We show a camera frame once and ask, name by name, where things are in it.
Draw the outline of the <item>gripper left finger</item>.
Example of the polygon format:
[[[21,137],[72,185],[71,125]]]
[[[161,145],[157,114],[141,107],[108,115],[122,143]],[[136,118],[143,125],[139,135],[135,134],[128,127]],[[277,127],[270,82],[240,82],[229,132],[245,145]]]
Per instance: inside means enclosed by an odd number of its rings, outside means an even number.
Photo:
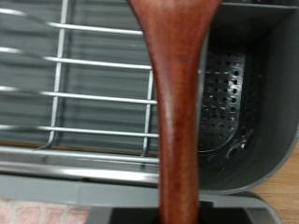
[[[110,224],[160,224],[156,208],[115,208]]]

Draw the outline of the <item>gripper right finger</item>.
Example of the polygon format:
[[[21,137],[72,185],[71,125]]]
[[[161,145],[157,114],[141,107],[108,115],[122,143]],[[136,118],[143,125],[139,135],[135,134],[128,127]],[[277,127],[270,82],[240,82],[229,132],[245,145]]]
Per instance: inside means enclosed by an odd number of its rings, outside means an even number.
[[[249,215],[239,207],[216,207],[212,202],[200,202],[198,224],[252,224]]]

